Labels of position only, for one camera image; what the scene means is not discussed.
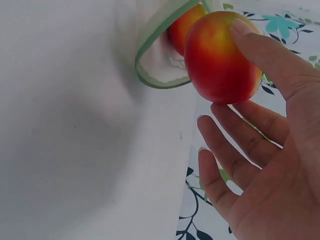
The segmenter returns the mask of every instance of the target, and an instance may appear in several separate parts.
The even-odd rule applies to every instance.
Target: red apple
[[[261,82],[262,72],[234,44],[230,33],[234,19],[245,21],[259,33],[248,18],[236,12],[216,11],[199,19],[186,38],[188,75],[199,94],[217,104],[244,102],[256,93]]]
[[[181,56],[184,56],[185,42],[190,28],[206,14],[205,7],[202,4],[198,4],[185,12],[168,28],[168,36],[173,48]]]

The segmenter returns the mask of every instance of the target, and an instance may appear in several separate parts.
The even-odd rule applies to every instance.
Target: floral tablecloth
[[[290,51],[309,61],[315,68],[320,70],[320,14],[318,15],[302,7],[279,5],[276,7],[271,5],[257,7],[258,5],[253,6],[252,4],[237,6],[235,4],[237,2],[241,1],[225,2],[223,7],[225,10],[234,11],[248,17],[256,24],[261,34],[282,43]],[[286,115],[285,101],[268,76],[263,75],[261,86],[252,100],[283,116]],[[210,105],[210,102],[198,96],[194,116],[195,129],[186,172],[176,240],[235,239],[227,222],[212,207],[199,179],[198,149],[207,146],[196,128],[196,119],[200,115],[210,115],[215,119],[210,112]],[[222,130],[222,132],[236,149],[243,154],[230,136],[225,131]],[[241,189],[228,178],[222,168],[220,173],[232,191],[237,194],[242,193]]]

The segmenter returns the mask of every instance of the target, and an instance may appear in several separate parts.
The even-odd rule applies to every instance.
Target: finger
[[[270,37],[258,35],[236,19],[230,28],[241,53],[268,75],[287,101],[297,92],[320,82],[320,72]]]
[[[231,180],[245,190],[260,169],[252,165],[224,137],[213,119],[202,116],[198,119],[198,128],[223,169]]]
[[[235,104],[233,107],[268,139],[284,145],[290,132],[286,117],[252,101]]]
[[[239,196],[228,188],[220,175],[215,157],[205,149],[199,152],[199,175],[210,202],[219,214],[228,221],[230,209]]]
[[[212,113],[250,160],[261,168],[281,149],[242,120],[227,105],[213,104]]]

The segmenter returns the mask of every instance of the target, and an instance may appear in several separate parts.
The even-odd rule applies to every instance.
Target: human hand
[[[199,173],[212,205],[238,240],[315,240],[320,227],[320,72],[279,42],[253,33],[241,20],[231,27],[242,54],[266,73],[286,101],[286,117],[251,101],[212,113],[251,164],[209,116],[198,128],[209,150],[199,151]],[[216,159],[243,193],[234,194]]]

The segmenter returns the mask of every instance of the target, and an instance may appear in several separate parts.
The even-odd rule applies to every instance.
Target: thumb
[[[230,32],[244,57],[272,79],[286,101],[315,82],[320,83],[320,72],[311,64],[280,42],[256,34],[246,22],[235,19]]]

